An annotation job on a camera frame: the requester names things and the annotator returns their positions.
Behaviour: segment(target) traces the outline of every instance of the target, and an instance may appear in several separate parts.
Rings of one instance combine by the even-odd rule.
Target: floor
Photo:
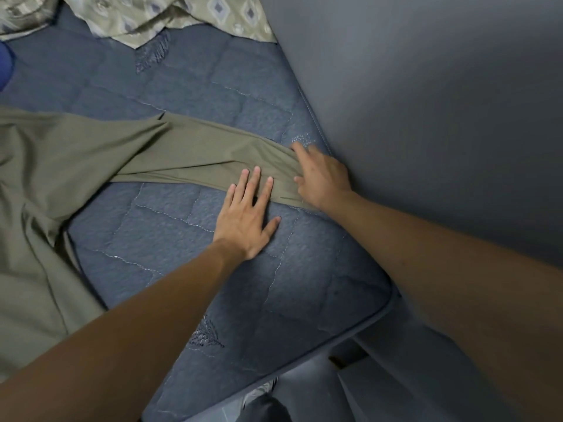
[[[348,363],[349,349],[344,346],[337,351],[339,360]],[[338,369],[329,355],[334,355],[334,350],[317,355],[279,377],[274,396],[288,408],[293,422],[354,422],[337,376]],[[186,422],[234,422],[239,416],[240,403],[241,399],[236,399]]]

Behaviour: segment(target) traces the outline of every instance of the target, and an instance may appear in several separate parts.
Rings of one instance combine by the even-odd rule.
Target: quilted mattress surface
[[[62,8],[53,26],[9,43],[15,74],[0,103],[101,120],[163,110],[220,122],[283,145],[328,152],[279,46],[207,25],[166,31],[165,59],[136,73],[136,54],[95,39]],[[212,240],[224,193],[192,184],[108,184],[69,226],[84,275],[111,308]],[[270,204],[271,243],[209,307],[144,413],[183,421],[354,334],[389,306],[392,285],[323,214]]]

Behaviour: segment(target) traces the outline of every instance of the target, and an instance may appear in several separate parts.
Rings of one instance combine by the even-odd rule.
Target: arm
[[[563,272],[512,250],[371,203],[346,168],[293,145],[299,194],[341,224],[532,420],[563,411]]]
[[[0,420],[136,421],[172,368],[222,283],[268,243],[269,178],[260,170],[231,185],[213,243],[134,297],[95,319],[0,385]]]

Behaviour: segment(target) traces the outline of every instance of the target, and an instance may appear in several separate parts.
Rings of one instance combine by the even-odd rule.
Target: green fabric
[[[106,122],[0,107],[0,381],[103,312],[62,227],[105,182],[225,190],[255,165],[275,178],[272,201],[306,207],[293,151],[241,130],[169,113]]]

